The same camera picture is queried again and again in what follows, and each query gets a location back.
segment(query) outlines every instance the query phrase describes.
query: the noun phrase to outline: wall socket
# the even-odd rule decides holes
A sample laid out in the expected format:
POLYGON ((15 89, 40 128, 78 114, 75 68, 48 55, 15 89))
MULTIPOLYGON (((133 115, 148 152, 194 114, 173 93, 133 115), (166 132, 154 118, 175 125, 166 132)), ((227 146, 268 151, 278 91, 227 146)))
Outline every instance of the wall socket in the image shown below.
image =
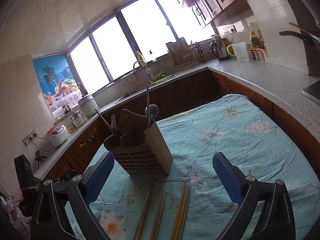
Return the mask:
POLYGON ((230 34, 237 32, 236 27, 235 27, 234 25, 232 25, 231 27, 229 27, 229 28, 228 28, 228 31, 229 31, 230 34))
POLYGON ((38 135, 38 132, 36 129, 32 131, 27 137, 25 137, 22 141, 27 146, 36 136, 38 135))

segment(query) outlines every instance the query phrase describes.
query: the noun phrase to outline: plastic pitcher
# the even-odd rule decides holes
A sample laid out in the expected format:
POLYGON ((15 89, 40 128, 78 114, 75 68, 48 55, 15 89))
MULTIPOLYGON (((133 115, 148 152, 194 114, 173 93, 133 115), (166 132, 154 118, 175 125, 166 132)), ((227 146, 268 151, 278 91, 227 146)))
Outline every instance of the plastic pitcher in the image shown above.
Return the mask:
POLYGON ((231 56, 236 56, 238 61, 248 61, 249 60, 249 56, 248 56, 248 50, 247 50, 247 46, 245 44, 245 42, 240 42, 240 43, 235 43, 235 44, 231 44, 227 47, 227 52, 231 55, 231 56), (229 51, 230 46, 232 46, 234 54, 231 54, 229 51))

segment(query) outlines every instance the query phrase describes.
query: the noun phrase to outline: blue gripper pad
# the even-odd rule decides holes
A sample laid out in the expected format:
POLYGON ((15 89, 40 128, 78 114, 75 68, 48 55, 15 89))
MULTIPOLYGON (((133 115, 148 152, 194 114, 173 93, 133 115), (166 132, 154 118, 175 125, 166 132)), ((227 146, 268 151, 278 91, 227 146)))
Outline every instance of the blue gripper pad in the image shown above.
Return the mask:
POLYGON ((212 166, 231 201, 241 205, 247 191, 244 174, 237 166, 233 166, 222 152, 214 154, 212 166))
POLYGON ((96 201, 114 165, 114 155, 105 152, 95 165, 88 167, 84 172, 81 184, 85 188, 83 199, 87 205, 96 201))

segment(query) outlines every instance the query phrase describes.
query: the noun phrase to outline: speckled countertop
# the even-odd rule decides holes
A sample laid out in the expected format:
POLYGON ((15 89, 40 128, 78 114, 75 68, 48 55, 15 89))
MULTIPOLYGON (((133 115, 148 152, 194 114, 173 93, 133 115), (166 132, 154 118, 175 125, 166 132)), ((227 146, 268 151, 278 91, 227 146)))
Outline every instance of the speckled countertop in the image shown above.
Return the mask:
MULTIPOLYGON (((291 69, 261 61, 238 62, 236 58, 233 58, 222 62, 212 60, 187 70, 181 70, 176 73, 176 77, 152 86, 150 91, 208 69, 222 74, 274 102, 297 119, 320 142, 320 106, 302 95, 302 89, 318 81, 319 77, 310 77, 291 69)), ((145 93, 146 90, 142 90, 120 102, 121 97, 119 97, 100 107, 100 113, 106 113, 145 93)), ((35 171, 34 176, 43 180, 69 146, 97 118, 97 114, 89 118, 84 125, 70 134, 62 145, 47 153, 48 159, 35 171)))

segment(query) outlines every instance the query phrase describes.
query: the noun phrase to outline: poster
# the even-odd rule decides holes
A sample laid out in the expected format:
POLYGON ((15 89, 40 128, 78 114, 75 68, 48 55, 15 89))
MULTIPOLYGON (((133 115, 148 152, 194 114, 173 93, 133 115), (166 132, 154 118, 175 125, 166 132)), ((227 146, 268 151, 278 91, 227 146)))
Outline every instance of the poster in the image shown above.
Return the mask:
POLYGON ((44 97, 52 112, 78 103, 82 93, 64 54, 33 59, 36 75, 44 97))

